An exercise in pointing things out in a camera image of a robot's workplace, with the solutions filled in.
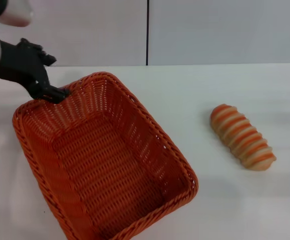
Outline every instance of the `woven basket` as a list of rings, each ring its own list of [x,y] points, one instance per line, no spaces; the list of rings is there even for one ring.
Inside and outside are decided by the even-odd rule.
[[[13,126],[69,240],[130,239],[196,195],[186,159],[115,76],[66,87],[60,104],[20,106]]]

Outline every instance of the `table surface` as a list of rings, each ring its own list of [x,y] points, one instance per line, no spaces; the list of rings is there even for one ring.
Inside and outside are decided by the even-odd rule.
[[[290,240],[290,64],[51,67],[62,86],[93,72],[115,74],[145,105],[199,179],[197,196],[135,240]],[[30,100],[0,80],[0,240],[64,240],[14,134]],[[209,126],[214,107],[238,107],[277,156],[265,172],[243,169]]]

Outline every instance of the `basket rim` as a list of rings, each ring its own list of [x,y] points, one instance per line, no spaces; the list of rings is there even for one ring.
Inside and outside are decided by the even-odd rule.
[[[71,93],[74,93],[76,90],[80,89],[81,87],[85,87],[89,83],[94,80],[94,78],[106,78],[108,81],[112,82],[114,87],[117,88],[119,91],[123,93],[125,97],[128,98],[129,103],[136,109],[138,109],[138,113],[141,115],[141,117],[146,121],[146,123],[150,126],[150,128],[154,131],[154,133],[159,137],[159,140],[162,141],[164,146],[166,147],[166,150],[168,150],[173,157],[175,157],[176,161],[179,163],[179,167],[181,168],[184,177],[188,184],[188,189],[170,200],[169,202],[164,203],[161,207],[155,209],[154,211],[148,213],[146,216],[138,219],[137,221],[133,222],[130,226],[123,229],[121,232],[117,233],[112,240],[118,240],[118,239],[129,239],[132,236],[135,236],[136,234],[142,232],[145,230],[145,228],[149,227],[159,219],[161,219],[163,216],[167,215],[168,213],[173,212],[177,208],[183,206],[184,204],[190,202],[195,195],[198,192],[198,179],[190,165],[188,164],[185,157],[182,155],[182,153],[179,151],[179,149],[175,146],[175,144],[172,142],[172,140],[169,138],[169,136],[162,130],[162,128],[156,123],[156,121],[153,119],[153,117],[148,113],[148,111],[145,109],[145,107],[140,103],[140,101],[137,99],[137,97],[130,92],[125,85],[113,74],[109,72],[95,72],[93,74],[90,74],[88,76],[85,76],[77,81],[74,81],[68,85],[65,86],[65,88],[69,88]],[[27,103],[22,104],[19,106],[13,115],[12,123],[15,129],[15,132],[17,134],[17,137],[21,143],[21,146],[23,148],[24,154],[27,158],[27,160],[30,163],[34,163],[37,165],[35,169],[32,168],[31,164],[30,167],[35,175],[36,178],[39,178],[42,180],[43,183],[45,183],[44,186],[41,186],[39,184],[40,189],[43,192],[47,191],[49,194],[52,194],[52,190],[50,189],[49,183],[45,180],[43,172],[40,170],[39,164],[35,160],[35,154],[32,151],[32,148],[30,144],[26,141],[26,134],[23,128],[22,124],[22,118],[23,113],[26,112],[28,109],[38,107],[41,104],[45,103],[45,100],[40,99],[34,99],[30,100]],[[55,204],[55,211],[59,212],[59,215],[62,217],[63,221],[62,224],[65,224],[67,228],[69,228],[69,231],[72,233],[72,236],[79,240],[79,233],[76,232],[73,225],[71,224],[69,218],[66,216],[66,212],[62,209],[61,204],[59,203],[58,199],[53,196],[53,201]]]

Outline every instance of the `white wall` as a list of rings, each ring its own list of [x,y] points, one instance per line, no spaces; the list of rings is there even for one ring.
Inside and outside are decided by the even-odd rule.
[[[0,39],[42,45],[57,66],[130,66],[146,63],[146,0],[30,0],[25,28],[0,25]]]
[[[150,65],[290,63],[290,0],[150,0]]]

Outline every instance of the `bread roll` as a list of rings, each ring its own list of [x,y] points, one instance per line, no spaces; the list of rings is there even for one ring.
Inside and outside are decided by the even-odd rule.
[[[219,105],[212,111],[210,123],[221,141],[245,168],[264,171],[277,159],[267,140],[236,107]]]

